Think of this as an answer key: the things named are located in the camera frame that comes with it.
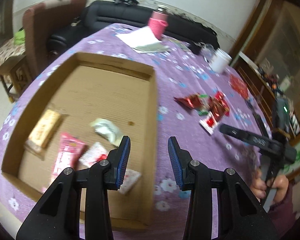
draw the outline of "reddish brown sofa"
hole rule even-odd
[[[50,35],[80,16],[87,0],[47,0],[25,11],[26,57],[30,73],[36,78],[51,63],[46,49]]]

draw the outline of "pink thermos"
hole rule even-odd
[[[161,40],[162,34],[168,26],[167,9],[168,7],[164,5],[158,5],[158,9],[153,11],[151,18],[148,21],[148,26],[158,40]]]

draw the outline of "silver screw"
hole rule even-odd
[[[101,166],[107,166],[109,164],[109,161],[108,160],[101,160],[99,163],[100,163]]]
[[[65,170],[63,171],[64,174],[69,175],[72,172],[71,168],[65,168]]]
[[[192,166],[196,167],[196,166],[199,166],[200,162],[197,161],[197,160],[192,160],[192,161],[190,161],[190,164],[191,164]]]
[[[234,174],[235,174],[235,170],[232,169],[232,168],[228,168],[228,169],[227,169],[227,173],[228,173],[229,175],[234,175]]]

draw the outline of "human hand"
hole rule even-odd
[[[261,170],[257,169],[256,172],[253,174],[252,178],[252,185],[250,186],[250,189],[252,193],[256,196],[256,198],[260,201],[260,199],[263,199],[266,197],[266,183],[261,180]],[[289,186],[289,180],[285,175],[279,175],[275,178],[272,188],[277,188],[277,192],[273,199],[273,204],[276,204],[280,201],[282,201],[287,193]]]

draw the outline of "black couch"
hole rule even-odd
[[[135,27],[147,25],[153,9],[143,6],[128,6],[115,4],[110,1],[97,0],[83,9],[80,22],[76,26],[68,25],[53,33],[47,41],[50,55],[58,56],[78,43],[81,39],[103,29],[112,23],[122,23]],[[216,33],[199,23],[183,19],[176,15],[169,15],[169,26],[165,35],[181,41],[203,41],[219,48]]]

